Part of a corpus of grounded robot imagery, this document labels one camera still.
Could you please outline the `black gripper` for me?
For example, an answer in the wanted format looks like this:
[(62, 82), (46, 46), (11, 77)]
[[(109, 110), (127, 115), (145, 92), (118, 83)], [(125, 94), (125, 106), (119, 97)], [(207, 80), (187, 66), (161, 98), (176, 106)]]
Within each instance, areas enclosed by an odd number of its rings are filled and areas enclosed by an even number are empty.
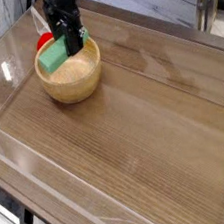
[(75, 56), (84, 47), (82, 39), (84, 35), (82, 31), (83, 25), (81, 24), (80, 10), (76, 1), (73, 0), (70, 4), (58, 7), (44, 1), (43, 10), (54, 39), (58, 40), (64, 34), (67, 54)]

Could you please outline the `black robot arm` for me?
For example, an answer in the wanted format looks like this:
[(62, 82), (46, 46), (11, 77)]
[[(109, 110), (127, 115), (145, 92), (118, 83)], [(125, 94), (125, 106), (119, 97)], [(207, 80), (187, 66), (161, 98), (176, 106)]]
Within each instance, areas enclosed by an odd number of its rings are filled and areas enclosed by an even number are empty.
[(83, 46), (84, 25), (77, 0), (43, 0), (43, 11), (55, 40), (64, 37), (68, 56), (74, 56)]

